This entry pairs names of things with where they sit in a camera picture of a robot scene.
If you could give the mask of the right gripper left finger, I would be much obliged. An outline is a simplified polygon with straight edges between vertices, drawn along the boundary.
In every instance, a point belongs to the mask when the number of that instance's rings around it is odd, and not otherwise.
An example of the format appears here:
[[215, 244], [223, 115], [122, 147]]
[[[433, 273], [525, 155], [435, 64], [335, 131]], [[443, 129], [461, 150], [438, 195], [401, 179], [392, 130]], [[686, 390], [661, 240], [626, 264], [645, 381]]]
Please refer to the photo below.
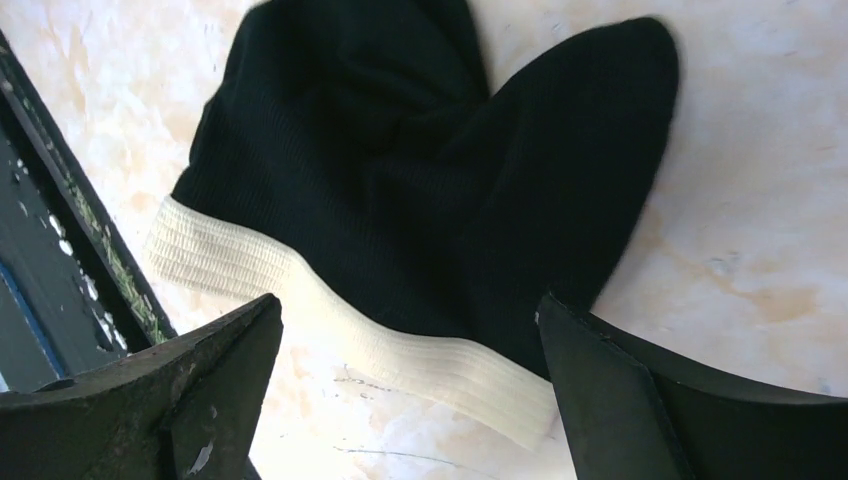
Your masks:
[[281, 343], [265, 294], [184, 335], [1, 397], [5, 479], [254, 479], [248, 455]]

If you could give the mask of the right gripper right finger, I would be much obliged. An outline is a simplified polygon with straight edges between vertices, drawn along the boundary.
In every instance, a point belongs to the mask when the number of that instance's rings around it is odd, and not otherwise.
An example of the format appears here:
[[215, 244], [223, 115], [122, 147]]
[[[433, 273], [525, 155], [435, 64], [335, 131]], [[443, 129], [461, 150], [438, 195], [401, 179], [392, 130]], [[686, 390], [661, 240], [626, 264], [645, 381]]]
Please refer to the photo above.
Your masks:
[[570, 308], [538, 325], [581, 479], [843, 479], [847, 402], [701, 364]]

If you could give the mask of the black underwear white waistband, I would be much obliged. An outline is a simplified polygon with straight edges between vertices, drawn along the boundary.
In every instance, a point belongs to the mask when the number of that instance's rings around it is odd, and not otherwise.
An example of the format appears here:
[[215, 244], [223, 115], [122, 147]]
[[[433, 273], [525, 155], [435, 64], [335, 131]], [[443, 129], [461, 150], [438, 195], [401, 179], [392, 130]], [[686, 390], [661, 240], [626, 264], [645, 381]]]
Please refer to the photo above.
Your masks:
[[244, 17], [145, 244], [357, 371], [535, 448], [557, 406], [535, 312], [591, 307], [653, 186], [679, 85], [653, 17], [491, 92], [463, 1], [268, 1]]

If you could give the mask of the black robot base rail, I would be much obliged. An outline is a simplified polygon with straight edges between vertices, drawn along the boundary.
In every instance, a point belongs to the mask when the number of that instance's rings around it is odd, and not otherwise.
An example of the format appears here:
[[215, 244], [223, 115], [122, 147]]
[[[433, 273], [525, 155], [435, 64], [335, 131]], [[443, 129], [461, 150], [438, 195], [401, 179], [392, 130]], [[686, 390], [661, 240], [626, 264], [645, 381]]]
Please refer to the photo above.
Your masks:
[[167, 315], [10, 44], [1, 45], [1, 388], [165, 342]]

